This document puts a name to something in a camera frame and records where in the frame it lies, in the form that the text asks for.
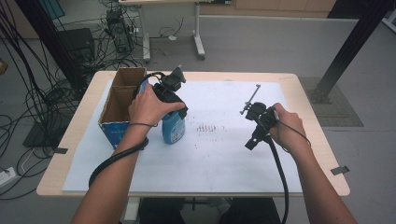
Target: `person's left hand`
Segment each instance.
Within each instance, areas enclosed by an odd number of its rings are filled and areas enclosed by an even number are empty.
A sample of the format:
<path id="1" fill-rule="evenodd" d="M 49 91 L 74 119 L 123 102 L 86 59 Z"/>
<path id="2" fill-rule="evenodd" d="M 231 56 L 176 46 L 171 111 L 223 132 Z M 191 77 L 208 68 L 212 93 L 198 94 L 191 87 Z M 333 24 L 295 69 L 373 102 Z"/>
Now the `person's left hand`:
<path id="1" fill-rule="evenodd" d="M 167 113 L 184 108 L 184 103 L 164 103 L 160 101 L 152 89 L 152 85 L 147 84 L 143 93 L 137 94 L 136 98 L 129 106 L 129 116 L 131 123 L 145 123 L 155 125 Z"/>

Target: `white sheet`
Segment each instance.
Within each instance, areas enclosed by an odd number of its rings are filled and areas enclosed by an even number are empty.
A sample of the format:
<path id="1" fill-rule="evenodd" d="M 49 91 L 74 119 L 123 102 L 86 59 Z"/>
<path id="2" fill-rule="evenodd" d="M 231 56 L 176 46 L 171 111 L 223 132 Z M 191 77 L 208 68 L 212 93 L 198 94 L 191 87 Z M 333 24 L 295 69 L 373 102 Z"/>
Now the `white sheet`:
<path id="1" fill-rule="evenodd" d="M 161 123 L 148 134 L 130 187 L 133 193 L 282 193 L 283 187 L 269 146 L 260 142 L 245 148 L 256 124 L 240 111 L 252 100 L 267 106 L 280 102 L 287 107 L 278 83 L 235 81 L 187 81 L 177 95 L 189 108 L 186 133 L 177 143 L 163 142 Z M 98 126 L 108 89 L 90 120 L 76 150 L 64 183 L 64 191 L 86 191 L 92 171 L 113 152 Z M 302 192 L 290 154 L 277 147 L 290 192 Z"/>

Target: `forearm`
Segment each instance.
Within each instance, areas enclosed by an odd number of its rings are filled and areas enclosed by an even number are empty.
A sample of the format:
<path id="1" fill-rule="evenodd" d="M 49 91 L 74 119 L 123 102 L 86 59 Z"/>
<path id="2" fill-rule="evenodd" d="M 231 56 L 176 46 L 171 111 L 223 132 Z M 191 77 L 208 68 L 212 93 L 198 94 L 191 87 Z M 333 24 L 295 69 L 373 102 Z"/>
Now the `forearm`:
<path id="1" fill-rule="evenodd" d="M 147 127 L 130 127 L 114 154 L 143 142 Z M 131 185 L 138 151 L 116 161 L 93 181 L 78 208 L 73 223 L 117 223 Z"/>
<path id="2" fill-rule="evenodd" d="M 295 157 L 310 223 L 356 223 L 327 176 L 321 170 L 311 148 Z"/>

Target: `table leg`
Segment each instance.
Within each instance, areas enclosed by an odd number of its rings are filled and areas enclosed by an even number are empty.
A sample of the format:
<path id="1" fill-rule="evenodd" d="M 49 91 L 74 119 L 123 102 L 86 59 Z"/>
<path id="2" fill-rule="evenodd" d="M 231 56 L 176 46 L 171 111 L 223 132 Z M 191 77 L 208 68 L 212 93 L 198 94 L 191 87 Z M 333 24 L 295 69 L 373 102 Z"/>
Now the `table leg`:
<path id="1" fill-rule="evenodd" d="M 202 40 L 201 37 L 199 36 L 199 11 L 200 11 L 200 5 L 197 2 L 195 3 L 195 30 L 193 30 L 192 33 L 195 40 L 195 46 L 197 47 L 198 50 L 198 55 L 201 56 L 203 59 L 205 59 L 204 46 L 202 45 Z"/>
<path id="2" fill-rule="evenodd" d="M 389 29 L 391 29 L 394 33 L 396 33 L 396 26 L 393 24 L 393 22 L 396 20 L 396 10 L 390 14 L 388 19 L 382 19 L 382 22 L 385 23 L 385 25 L 388 26 Z"/>
<path id="3" fill-rule="evenodd" d="M 149 54 L 149 33 L 146 32 L 146 26 L 145 26 L 145 15 L 143 13 L 143 8 L 142 6 L 137 7 L 137 12 L 139 14 L 139 20 L 140 20 L 140 29 L 142 29 L 142 34 L 143 34 L 143 61 L 146 63 L 150 60 L 150 54 Z"/>
<path id="4" fill-rule="evenodd" d="M 139 211 L 140 198 L 130 197 L 125 209 L 125 221 L 136 221 L 137 212 Z"/>

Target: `cardboard box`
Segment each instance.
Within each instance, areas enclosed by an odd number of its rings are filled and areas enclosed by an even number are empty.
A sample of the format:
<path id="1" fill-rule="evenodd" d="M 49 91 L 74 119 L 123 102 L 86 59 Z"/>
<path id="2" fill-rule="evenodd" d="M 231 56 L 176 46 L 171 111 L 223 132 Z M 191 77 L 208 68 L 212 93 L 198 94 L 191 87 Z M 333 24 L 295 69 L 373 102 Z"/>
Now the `cardboard box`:
<path id="1" fill-rule="evenodd" d="M 129 125 L 128 107 L 134 90 L 146 75 L 146 68 L 120 68 L 111 84 L 99 127 L 114 148 L 120 143 Z"/>

